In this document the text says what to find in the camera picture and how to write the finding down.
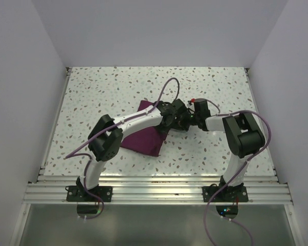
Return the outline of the purple cloth mat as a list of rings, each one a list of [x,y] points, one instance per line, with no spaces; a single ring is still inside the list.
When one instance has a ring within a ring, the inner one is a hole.
[[[157,126],[164,125],[164,116],[154,106],[154,103],[142,100],[136,113],[120,118],[124,120],[119,126],[123,134],[122,148],[152,157],[159,156],[167,134],[157,130]]]

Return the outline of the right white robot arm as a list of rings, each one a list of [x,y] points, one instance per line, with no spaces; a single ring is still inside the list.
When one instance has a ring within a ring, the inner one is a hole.
[[[250,161],[261,153],[268,144],[250,110],[235,113],[211,115],[210,101],[204,98],[191,99],[193,125],[203,131],[223,132],[231,152],[225,173],[220,178],[217,191],[214,192],[224,201],[232,200],[244,187],[244,176]]]

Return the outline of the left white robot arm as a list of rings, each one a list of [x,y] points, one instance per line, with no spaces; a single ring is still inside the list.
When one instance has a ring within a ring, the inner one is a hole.
[[[101,171],[120,148],[157,157],[169,130],[187,131],[190,120],[191,114],[180,99],[172,103],[158,101],[127,116],[102,116],[88,136],[90,164],[76,181],[78,195],[91,201],[99,194]]]

